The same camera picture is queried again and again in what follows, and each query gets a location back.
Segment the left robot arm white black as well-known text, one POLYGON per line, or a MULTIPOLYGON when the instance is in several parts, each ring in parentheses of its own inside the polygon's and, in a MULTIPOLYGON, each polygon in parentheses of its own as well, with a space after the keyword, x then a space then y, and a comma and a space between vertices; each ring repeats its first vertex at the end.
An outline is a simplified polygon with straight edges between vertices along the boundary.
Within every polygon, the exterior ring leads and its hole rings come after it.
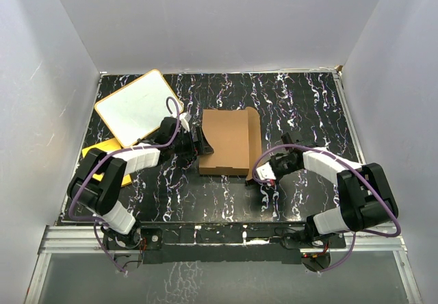
POLYGON ((67 194, 94 214, 102 232, 128 249, 141 241, 140 222, 119 201, 123 178, 156 167, 173 155, 192 161, 214 152, 200 126, 190 131, 183 117, 166 117, 158 130, 130 149, 90 149, 69 183, 67 194))

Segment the brown cardboard box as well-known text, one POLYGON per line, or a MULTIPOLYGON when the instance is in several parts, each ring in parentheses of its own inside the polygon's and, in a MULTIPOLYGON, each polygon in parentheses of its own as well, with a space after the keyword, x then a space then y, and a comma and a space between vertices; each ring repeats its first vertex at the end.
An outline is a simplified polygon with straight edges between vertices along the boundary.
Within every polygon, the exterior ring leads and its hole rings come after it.
POLYGON ((213 152, 199 157, 199 174, 244 177, 251 182, 253 167, 262 154, 258 111, 253 107, 204 110, 202 130, 213 152))

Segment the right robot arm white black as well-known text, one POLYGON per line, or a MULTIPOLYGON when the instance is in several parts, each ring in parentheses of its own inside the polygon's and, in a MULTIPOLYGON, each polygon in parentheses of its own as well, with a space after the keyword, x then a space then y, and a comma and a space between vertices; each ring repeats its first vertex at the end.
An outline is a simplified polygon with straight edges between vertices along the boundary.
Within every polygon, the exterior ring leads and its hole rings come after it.
POLYGON ((257 169, 260 177, 274 184, 282 177, 307 170, 330 181, 337 190, 337 207, 308 216, 304 229, 293 236, 297 242, 319 247, 329 237, 345 231, 383 235, 372 228, 391 221, 396 230, 387 236, 401 234, 397 221, 398 206, 385 172, 376 163, 360 164, 346 160, 322 147, 307 147, 289 134, 282 136, 284 153, 277 153, 257 169))

